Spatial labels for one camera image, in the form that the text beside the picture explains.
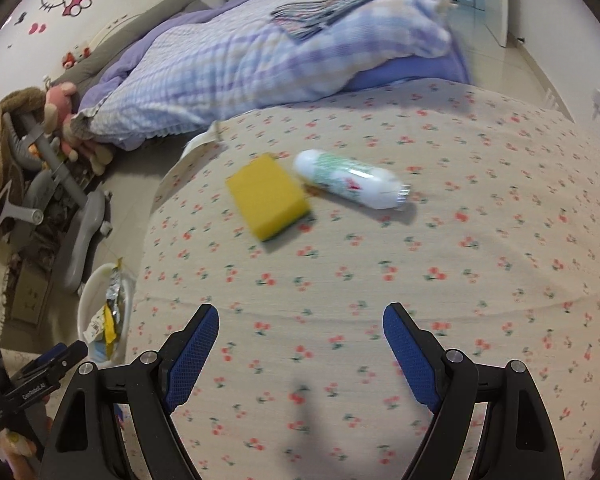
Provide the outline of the person's left hand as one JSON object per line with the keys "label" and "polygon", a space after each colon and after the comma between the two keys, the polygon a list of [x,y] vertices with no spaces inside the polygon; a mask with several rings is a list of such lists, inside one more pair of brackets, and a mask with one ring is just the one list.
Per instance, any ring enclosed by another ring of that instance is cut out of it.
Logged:
{"label": "person's left hand", "polygon": [[5,431],[1,435],[1,448],[15,480],[38,480],[38,473],[33,467],[36,446],[20,434]]}

